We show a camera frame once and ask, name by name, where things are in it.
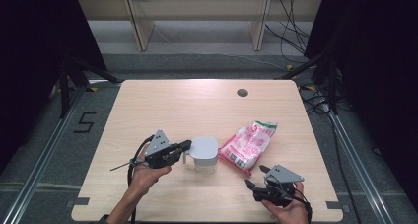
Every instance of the pink plastic package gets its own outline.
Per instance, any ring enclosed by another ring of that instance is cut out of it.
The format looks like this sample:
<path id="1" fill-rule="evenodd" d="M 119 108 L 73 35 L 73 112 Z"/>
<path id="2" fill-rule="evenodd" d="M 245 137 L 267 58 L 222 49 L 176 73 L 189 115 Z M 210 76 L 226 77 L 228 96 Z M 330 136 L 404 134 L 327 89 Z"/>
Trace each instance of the pink plastic package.
<path id="1" fill-rule="evenodd" d="M 276 128 L 277 122 L 253 121 L 219 148 L 218 156 L 251 176 L 252 167 L 267 148 Z"/>

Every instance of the floor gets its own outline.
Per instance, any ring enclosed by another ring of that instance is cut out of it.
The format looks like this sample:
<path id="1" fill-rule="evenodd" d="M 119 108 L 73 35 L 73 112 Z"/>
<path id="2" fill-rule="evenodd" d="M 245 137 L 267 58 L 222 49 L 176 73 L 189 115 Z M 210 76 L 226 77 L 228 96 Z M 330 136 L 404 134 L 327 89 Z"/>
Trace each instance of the floor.
<path id="1" fill-rule="evenodd" d="M 157 22 L 147 50 L 142 52 L 137 50 L 130 23 L 90 22 L 90 25 L 109 72 L 123 79 L 271 78 L 284 74 L 287 67 L 300 65 L 295 61 L 306 61 L 302 53 L 268 30 L 264 34 L 261 51 L 254 51 L 245 22 Z M 279 36 L 285 29 L 279 23 L 267 25 Z M 312 23 L 298 23 L 298 27 L 309 33 Z M 291 31 L 287 30 L 285 38 L 297 42 L 296 35 Z M 183 70 L 168 73 L 168 69 L 153 71 L 126 66 L 136 67 L 135 62 L 140 60 L 153 65 L 173 65 Z M 193 68 L 196 62 L 202 65 L 210 62 L 212 65 L 208 64 L 203 73 L 196 72 L 198 70 Z M 136 70 L 146 73 L 138 74 Z M 314 68 L 308 69 L 294 80 L 301 86 L 301 97 L 305 99 L 313 131 L 344 211 L 340 223 L 418 223 L 415 209 L 385 164 L 384 158 L 374 149 L 372 139 L 350 108 L 349 102 L 339 102 L 340 113 L 337 116 L 328 117 L 323 114 L 322 111 L 327 110 L 327 107 L 322 105 L 317 87 L 314 90 L 308 87 L 313 71 Z M 101 79 L 91 74 L 88 77 L 92 80 Z M 18 222 L 77 223 L 71 219 L 72 206 L 117 92 L 118 87 L 109 84 L 97 84 L 86 92 L 72 92 L 72 98 L 78 101 L 74 104 L 76 106 L 68 123 L 60 127 L 58 137 L 51 137 L 51 134 L 55 134 L 56 127 L 60 125 L 59 94 L 51 97 L 38 120 L 38 126 L 27 138 L 28 143 L 19 149 L 0 177 L 1 220 L 6 218 L 8 210 L 16 203 L 20 190 L 25 188 L 24 183 L 32 177 L 33 167 L 36 167 L 38 158 L 43 155 L 43 149 L 54 144 L 43 170 L 39 172 L 39 180 L 29 195 L 28 203 L 19 207 L 23 212 Z M 85 129 L 84 125 L 79 124 L 81 116 L 94 121 L 89 133 L 75 133 L 76 130 Z M 338 125 L 342 135 L 334 137 L 332 124 Z M 356 159 L 366 173 L 359 173 L 353 163 Z M 375 192 L 369 192 L 365 186 Z M 376 198 L 381 198 L 382 204 L 374 205 Z M 386 209 L 383 214 L 376 210 L 382 207 Z"/>

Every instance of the white container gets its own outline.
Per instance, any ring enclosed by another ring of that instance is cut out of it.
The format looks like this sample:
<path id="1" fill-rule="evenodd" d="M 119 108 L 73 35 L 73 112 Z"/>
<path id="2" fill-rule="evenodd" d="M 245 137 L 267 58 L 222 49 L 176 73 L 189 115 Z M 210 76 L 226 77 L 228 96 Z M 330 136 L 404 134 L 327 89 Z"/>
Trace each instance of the white container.
<path id="1" fill-rule="evenodd" d="M 189 155 L 194 160 L 194 168 L 197 172 L 215 173 L 218 161 L 218 141 L 214 137 L 193 138 Z"/>

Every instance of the wooden tabletop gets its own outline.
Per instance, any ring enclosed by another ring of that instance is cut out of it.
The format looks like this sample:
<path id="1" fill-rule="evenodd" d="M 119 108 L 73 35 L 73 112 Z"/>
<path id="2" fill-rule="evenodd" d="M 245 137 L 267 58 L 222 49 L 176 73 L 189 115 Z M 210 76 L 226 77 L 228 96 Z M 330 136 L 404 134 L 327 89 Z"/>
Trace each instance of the wooden tabletop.
<path id="1" fill-rule="evenodd" d="M 240 97 L 239 89 L 248 91 Z M 216 137 L 222 146 L 254 120 L 276 121 L 270 144 L 249 178 L 265 187 L 258 166 L 280 164 L 305 178 L 313 221 L 340 221 L 338 201 L 298 89 L 288 80 L 128 80 L 119 91 L 79 197 L 77 221 L 109 214 L 127 189 L 127 167 L 110 171 L 135 154 L 144 139 L 162 129 L 171 143 L 199 136 Z M 137 220 L 156 222 L 274 222 L 255 202 L 248 176 L 223 160 L 212 175 L 194 171 L 187 157 L 161 177 L 137 207 Z"/>

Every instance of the hand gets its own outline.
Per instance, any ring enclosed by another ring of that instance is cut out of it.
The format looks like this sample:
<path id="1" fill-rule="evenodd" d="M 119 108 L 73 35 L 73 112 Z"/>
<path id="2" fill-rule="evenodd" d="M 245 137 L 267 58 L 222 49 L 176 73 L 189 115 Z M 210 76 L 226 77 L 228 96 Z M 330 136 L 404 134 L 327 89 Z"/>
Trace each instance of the hand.
<path id="1" fill-rule="evenodd" d="M 138 156 L 141 160 L 145 160 L 144 153 L 147 150 L 144 146 L 141 154 Z M 148 193 L 150 187 L 156 183 L 159 177 L 169 173 L 172 167 L 163 167 L 160 169 L 151 169 L 145 165 L 137 165 L 133 172 L 132 182 L 123 196 L 122 200 L 116 205 L 109 217 L 107 223 L 126 223 L 132 211 L 135 209 L 141 198 Z"/>
<path id="2" fill-rule="evenodd" d="M 304 185 L 295 183 L 299 192 L 295 191 L 295 197 L 303 199 L 301 193 L 304 193 Z M 261 200 L 261 203 L 271 212 L 272 216 L 279 219 L 281 224 L 308 224 L 308 214 L 303 203 L 292 200 L 286 207 L 278 207 L 267 200 Z"/>

